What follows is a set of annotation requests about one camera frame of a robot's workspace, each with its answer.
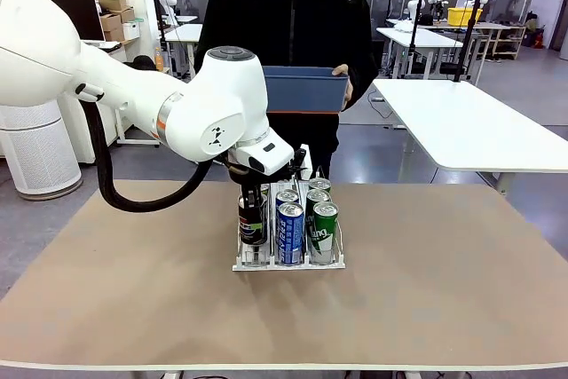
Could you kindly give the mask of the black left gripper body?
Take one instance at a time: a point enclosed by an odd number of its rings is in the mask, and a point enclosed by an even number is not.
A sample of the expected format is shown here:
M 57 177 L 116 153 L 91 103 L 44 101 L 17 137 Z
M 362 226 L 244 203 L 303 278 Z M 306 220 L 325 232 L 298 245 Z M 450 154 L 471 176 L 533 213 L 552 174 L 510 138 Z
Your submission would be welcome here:
M 236 162 L 228 162 L 230 179 L 240 186 L 260 186 L 269 182 L 269 177 Z

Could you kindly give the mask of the person's left hand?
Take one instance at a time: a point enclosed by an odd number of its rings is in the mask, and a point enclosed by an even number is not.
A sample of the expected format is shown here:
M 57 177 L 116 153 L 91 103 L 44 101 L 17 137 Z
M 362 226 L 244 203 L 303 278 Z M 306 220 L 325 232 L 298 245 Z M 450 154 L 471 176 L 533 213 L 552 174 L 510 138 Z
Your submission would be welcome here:
M 349 77 L 349 68 L 346 64 L 342 64 L 342 65 L 333 69 L 332 75 L 333 76 L 346 76 L 347 77 L 347 84 L 346 84 L 346 89 L 345 89 L 345 93 L 344 93 L 344 96 L 343 96 L 343 106 L 342 106 L 342 111 L 344 111 L 345 108 L 347 107 L 347 104 L 351 101 L 351 97 L 352 97 L 352 93 L 353 93 L 353 85 L 351 83 L 351 78 Z

